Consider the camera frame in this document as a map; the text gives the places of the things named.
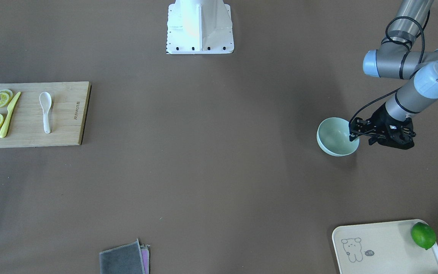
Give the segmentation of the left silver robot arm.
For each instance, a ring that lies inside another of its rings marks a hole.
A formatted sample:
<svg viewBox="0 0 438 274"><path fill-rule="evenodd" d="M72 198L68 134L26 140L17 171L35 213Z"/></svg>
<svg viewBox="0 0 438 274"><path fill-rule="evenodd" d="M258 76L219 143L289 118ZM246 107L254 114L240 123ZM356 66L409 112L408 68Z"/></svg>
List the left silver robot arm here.
<svg viewBox="0 0 438 274"><path fill-rule="evenodd" d="M363 60L366 75L406 80L405 85L386 95L368 119L354 114L348 123L349 141L369 137L369 144L408 150L414 147L412 118L438 100L438 49L412 50L417 38L425 39L431 0L404 0L396 17L388 23L381 45Z"/></svg>

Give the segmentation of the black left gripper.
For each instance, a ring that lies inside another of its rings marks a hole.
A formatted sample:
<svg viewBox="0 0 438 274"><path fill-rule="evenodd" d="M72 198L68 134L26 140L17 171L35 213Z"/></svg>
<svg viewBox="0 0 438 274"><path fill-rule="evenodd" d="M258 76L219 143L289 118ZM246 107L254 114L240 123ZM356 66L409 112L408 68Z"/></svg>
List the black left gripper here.
<svg viewBox="0 0 438 274"><path fill-rule="evenodd" d="M369 145L375 143L408 150L415 146L414 137L416 133L413 129L411 118L399 121L388 114L386 105L382 104L368 120L354 118L349 124L349 141L354 142L360 136L368 136Z"/></svg>

